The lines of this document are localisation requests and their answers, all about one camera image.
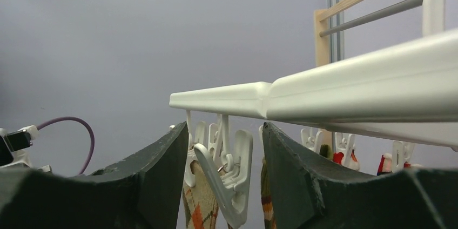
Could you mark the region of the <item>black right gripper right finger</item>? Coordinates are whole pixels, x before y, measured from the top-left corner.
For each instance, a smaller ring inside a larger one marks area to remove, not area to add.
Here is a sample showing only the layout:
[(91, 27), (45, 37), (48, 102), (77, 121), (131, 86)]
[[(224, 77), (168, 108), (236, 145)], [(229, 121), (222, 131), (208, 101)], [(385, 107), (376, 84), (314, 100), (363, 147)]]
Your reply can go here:
[(457, 169), (354, 171), (265, 122), (262, 138), (278, 228), (457, 228)]

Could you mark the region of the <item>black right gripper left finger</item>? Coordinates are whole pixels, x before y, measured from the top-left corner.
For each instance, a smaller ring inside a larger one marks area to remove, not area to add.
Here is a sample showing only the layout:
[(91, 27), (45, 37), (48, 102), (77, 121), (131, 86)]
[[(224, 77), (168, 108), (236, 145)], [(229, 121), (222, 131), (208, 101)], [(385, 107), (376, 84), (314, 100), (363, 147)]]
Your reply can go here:
[(188, 144), (186, 123), (84, 176), (1, 170), (1, 228), (175, 228)]

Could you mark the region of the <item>beige argyle sock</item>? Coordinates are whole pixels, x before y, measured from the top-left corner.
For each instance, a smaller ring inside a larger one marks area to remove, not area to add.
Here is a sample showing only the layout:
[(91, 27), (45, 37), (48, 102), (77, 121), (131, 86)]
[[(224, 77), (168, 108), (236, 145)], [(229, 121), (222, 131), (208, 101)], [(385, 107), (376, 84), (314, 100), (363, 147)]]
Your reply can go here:
[(265, 229), (277, 229), (277, 223), (274, 216), (273, 203), (271, 198), (270, 180), (265, 157), (262, 159), (260, 187)]
[(182, 199), (187, 229), (215, 229), (219, 206), (213, 191), (197, 161), (191, 163), (195, 175), (193, 187), (183, 183)]

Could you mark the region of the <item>green striped sock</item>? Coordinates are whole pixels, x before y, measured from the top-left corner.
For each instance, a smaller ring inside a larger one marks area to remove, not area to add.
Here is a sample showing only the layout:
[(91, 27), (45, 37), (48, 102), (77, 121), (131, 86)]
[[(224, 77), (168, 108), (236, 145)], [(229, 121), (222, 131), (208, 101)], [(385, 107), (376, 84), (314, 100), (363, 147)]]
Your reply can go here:
[(332, 161), (333, 157), (334, 157), (333, 148), (330, 145), (322, 144), (320, 146), (319, 155), (321, 155), (322, 157)]

